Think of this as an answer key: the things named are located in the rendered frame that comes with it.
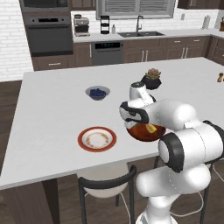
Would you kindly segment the grey bowl with blue inside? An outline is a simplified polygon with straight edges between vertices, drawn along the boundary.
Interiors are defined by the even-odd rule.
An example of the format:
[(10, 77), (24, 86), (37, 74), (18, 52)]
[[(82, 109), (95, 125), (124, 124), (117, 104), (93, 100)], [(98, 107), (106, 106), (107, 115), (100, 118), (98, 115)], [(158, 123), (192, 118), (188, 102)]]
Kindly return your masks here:
[(103, 100), (109, 93), (110, 90), (104, 86), (93, 86), (86, 89), (86, 94), (95, 101)]

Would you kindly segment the red-rimmed white plate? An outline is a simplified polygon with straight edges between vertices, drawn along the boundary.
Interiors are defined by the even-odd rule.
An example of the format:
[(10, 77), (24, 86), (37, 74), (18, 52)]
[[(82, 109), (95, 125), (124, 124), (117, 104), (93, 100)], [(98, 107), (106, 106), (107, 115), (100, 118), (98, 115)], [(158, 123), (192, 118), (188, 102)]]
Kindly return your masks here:
[(90, 152), (103, 152), (116, 144), (116, 133), (106, 127), (94, 126), (84, 129), (78, 136), (79, 146)]

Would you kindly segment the dark red plate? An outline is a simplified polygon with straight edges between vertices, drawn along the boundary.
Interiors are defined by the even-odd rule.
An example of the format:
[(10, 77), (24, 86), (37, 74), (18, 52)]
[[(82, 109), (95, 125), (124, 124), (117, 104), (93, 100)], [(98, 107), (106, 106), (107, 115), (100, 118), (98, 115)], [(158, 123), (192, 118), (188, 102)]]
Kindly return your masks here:
[(151, 124), (157, 130), (154, 133), (150, 133), (146, 129), (146, 125), (147, 124), (138, 123), (138, 122), (127, 122), (125, 124), (125, 127), (132, 137), (134, 137), (136, 140), (141, 142), (154, 142), (165, 134), (165, 131), (166, 131), (165, 127)]

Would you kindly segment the succulent in black pot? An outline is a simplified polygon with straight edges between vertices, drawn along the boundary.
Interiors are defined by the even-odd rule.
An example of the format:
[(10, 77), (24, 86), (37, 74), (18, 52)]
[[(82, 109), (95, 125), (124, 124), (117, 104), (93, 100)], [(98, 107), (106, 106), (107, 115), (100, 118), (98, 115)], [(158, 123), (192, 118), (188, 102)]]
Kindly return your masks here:
[(157, 89), (162, 84), (160, 74), (161, 73), (156, 68), (151, 68), (141, 79), (141, 82), (143, 82), (149, 90)]

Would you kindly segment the grey dishwasher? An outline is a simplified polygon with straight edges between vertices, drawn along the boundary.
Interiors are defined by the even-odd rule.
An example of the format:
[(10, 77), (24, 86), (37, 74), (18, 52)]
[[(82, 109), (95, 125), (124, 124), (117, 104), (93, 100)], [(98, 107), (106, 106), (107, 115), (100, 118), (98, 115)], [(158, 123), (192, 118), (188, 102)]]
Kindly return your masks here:
[(92, 64), (94, 66), (123, 63), (123, 42), (104, 41), (92, 44)]

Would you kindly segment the brown base cupboards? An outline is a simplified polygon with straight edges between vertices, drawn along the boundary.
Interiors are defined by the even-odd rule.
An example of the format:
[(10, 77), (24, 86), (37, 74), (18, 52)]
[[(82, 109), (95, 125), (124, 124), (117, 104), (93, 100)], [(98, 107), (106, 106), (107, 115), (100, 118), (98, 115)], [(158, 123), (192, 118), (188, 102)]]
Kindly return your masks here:
[(125, 40), (124, 63), (204, 57), (209, 36)]
[(90, 43), (74, 43), (71, 55), (32, 57), (34, 71), (53, 70), (73, 67), (91, 67), (92, 49)]
[(206, 58), (224, 66), (224, 38), (211, 36), (206, 49)]

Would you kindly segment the dark sink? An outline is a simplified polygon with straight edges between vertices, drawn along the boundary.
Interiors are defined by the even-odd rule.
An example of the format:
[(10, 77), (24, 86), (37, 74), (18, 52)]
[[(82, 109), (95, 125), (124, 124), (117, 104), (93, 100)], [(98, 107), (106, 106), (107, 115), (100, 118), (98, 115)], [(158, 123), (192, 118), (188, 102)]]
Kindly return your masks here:
[(118, 34), (123, 38), (164, 36), (163, 33), (158, 31), (118, 32)]

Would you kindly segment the silver coffee machine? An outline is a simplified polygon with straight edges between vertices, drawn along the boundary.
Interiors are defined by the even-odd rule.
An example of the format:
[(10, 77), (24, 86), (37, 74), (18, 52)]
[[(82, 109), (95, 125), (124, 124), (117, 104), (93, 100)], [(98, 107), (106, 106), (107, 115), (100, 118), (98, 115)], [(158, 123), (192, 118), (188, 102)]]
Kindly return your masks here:
[(81, 14), (73, 16), (74, 35), (76, 37), (89, 36), (89, 19)]

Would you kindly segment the black tap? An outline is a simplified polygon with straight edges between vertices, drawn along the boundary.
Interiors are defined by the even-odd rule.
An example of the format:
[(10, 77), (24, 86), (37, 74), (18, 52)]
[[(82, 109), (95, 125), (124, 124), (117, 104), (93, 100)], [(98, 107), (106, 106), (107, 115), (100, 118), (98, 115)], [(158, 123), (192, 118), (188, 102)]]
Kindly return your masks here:
[(143, 18), (144, 18), (144, 16), (141, 16), (141, 15), (139, 15), (137, 17), (137, 21), (136, 21), (136, 33), (138, 33), (140, 30), (142, 30), (142, 25), (139, 24), (139, 20), (140, 19), (143, 19)]

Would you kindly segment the window with grey blinds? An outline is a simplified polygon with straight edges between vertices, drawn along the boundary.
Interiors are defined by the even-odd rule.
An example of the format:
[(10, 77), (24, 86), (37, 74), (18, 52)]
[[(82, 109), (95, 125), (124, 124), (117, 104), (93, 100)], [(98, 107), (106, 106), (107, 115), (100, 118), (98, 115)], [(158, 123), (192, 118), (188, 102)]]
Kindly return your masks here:
[(176, 0), (96, 0), (96, 18), (112, 20), (173, 18)]

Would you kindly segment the black microwave oven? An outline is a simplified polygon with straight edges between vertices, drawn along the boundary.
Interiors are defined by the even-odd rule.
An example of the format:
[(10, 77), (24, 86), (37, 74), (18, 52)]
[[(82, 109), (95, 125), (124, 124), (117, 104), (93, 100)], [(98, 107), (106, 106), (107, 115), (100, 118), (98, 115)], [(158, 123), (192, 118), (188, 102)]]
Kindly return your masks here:
[(68, 11), (68, 0), (19, 0), (23, 12)]

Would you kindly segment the white paper towel roll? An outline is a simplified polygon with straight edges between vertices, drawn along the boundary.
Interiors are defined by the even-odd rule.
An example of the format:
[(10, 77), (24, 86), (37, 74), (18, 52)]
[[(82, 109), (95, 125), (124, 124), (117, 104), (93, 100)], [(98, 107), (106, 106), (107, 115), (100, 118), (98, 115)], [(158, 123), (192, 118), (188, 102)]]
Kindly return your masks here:
[(203, 25), (202, 25), (202, 28), (201, 28), (202, 30), (208, 29), (210, 19), (211, 19), (211, 17), (209, 15), (205, 16), (204, 21), (203, 21)]

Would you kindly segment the black wall oven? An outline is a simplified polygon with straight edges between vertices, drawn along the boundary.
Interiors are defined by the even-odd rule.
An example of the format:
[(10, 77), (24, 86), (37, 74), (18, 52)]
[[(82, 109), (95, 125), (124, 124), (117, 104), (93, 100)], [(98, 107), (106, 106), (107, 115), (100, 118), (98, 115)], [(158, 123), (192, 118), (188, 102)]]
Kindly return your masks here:
[(73, 34), (69, 15), (24, 18), (32, 57), (69, 55), (73, 53)]

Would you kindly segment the brown wall cupboards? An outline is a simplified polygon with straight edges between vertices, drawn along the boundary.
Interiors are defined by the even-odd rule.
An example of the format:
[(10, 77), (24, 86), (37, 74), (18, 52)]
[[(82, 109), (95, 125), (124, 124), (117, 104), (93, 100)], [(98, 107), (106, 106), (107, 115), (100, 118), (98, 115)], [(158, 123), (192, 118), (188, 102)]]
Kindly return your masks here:
[(178, 7), (185, 10), (224, 10), (224, 0), (178, 0)]
[(94, 11), (96, 0), (69, 0), (73, 11)]

